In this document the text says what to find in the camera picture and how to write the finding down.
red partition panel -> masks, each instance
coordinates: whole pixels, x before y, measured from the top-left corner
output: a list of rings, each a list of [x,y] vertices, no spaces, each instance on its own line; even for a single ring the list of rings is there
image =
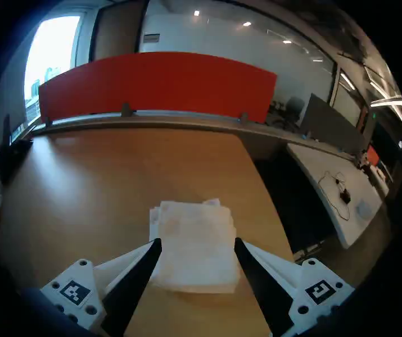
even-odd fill
[[[157,52],[106,58],[71,69],[39,87],[49,121],[91,113],[176,110],[264,122],[276,75],[203,54]]]
[[[366,157],[368,158],[368,161],[371,163],[371,165],[377,166],[377,163],[379,162],[379,156],[376,150],[374,150],[371,145],[368,147]]]

white table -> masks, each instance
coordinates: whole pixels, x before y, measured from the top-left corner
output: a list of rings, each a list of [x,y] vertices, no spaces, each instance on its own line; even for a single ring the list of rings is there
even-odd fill
[[[313,187],[315,187],[335,226],[341,244],[344,248],[349,248],[363,233],[382,204],[382,200],[376,189],[371,186],[368,177],[362,171],[358,170],[352,162],[346,159],[294,144],[289,144],[287,149],[308,177]],[[327,193],[330,202],[318,185],[318,181],[324,176],[326,171],[329,171],[333,176],[341,172],[345,178],[346,189],[351,195],[351,201],[348,204],[349,220],[347,221],[342,219],[337,210],[330,204],[333,203],[338,208],[340,214],[347,218],[346,204],[340,198],[335,179],[327,175],[321,181],[321,187]],[[361,201],[365,201],[371,210],[371,215],[366,219],[362,218],[357,212],[357,205]]]

gray partition panel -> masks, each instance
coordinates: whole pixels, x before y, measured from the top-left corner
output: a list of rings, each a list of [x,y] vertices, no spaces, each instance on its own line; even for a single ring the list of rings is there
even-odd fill
[[[311,132],[312,138],[349,153],[360,152],[364,148],[363,135],[343,115],[314,94],[310,96],[300,132]]]

ceiling light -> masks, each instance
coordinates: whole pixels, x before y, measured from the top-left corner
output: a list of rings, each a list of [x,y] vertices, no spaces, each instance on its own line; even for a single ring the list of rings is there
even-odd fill
[[[347,78],[347,76],[342,72],[341,77],[345,79],[345,81],[349,84],[349,86],[351,87],[352,90],[355,90],[354,85],[351,83],[351,81]]]
[[[371,85],[372,87],[375,88],[375,90],[377,90],[377,92],[379,92],[380,95],[383,96],[384,99],[389,99],[389,98],[390,98],[390,97],[388,96],[388,94],[385,92],[385,90],[383,90],[383,89],[382,89],[380,86],[378,86],[375,82],[371,81],[371,82],[369,82],[369,83],[370,83],[370,85]],[[394,105],[394,104],[390,104],[390,106],[391,106],[391,108],[394,110],[394,112],[397,114],[397,116],[399,117],[399,119],[400,119],[401,122],[402,122],[402,113],[401,113],[401,111],[399,110],[399,108],[398,108],[396,105]]]
[[[390,105],[401,105],[402,101],[390,101],[390,102],[380,102],[380,103],[371,103],[371,107],[383,107],[383,106],[390,106]]]

black cable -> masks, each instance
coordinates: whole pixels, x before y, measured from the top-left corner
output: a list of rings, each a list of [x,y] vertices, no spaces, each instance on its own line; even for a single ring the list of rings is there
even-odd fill
[[[326,196],[326,199],[327,199],[327,201],[329,202],[329,204],[331,204],[331,206],[332,206],[333,208],[335,208],[335,210],[337,211],[337,213],[338,213],[338,215],[340,216],[340,218],[342,218],[343,220],[348,221],[348,220],[350,219],[350,217],[351,217],[351,213],[349,212],[349,206],[346,204],[347,218],[345,218],[345,217],[343,217],[343,215],[340,214],[340,211],[338,210],[338,208],[329,200],[329,197],[327,196],[326,191],[325,191],[325,190],[323,189],[323,187],[321,186],[321,181],[327,176],[327,174],[329,174],[329,176],[331,176],[331,177],[334,178],[336,181],[338,181],[337,187],[338,187],[338,191],[339,191],[340,193],[343,192],[343,191],[346,189],[346,185],[345,185],[346,177],[345,177],[345,175],[344,175],[343,173],[341,173],[341,172],[337,172],[337,173],[335,174],[335,176],[334,176],[334,175],[332,175],[329,171],[325,171],[325,172],[324,172],[324,175],[323,175],[323,176],[321,177],[321,179],[319,179],[319,181],[318,181],[318,186],[319,186],[319,188],[321,188],[321,191],[322,191],[323,194]],[[338,174],[341,174],[341,175],[343,176],[343,179],[339,179],[339,178],[338,178]]]

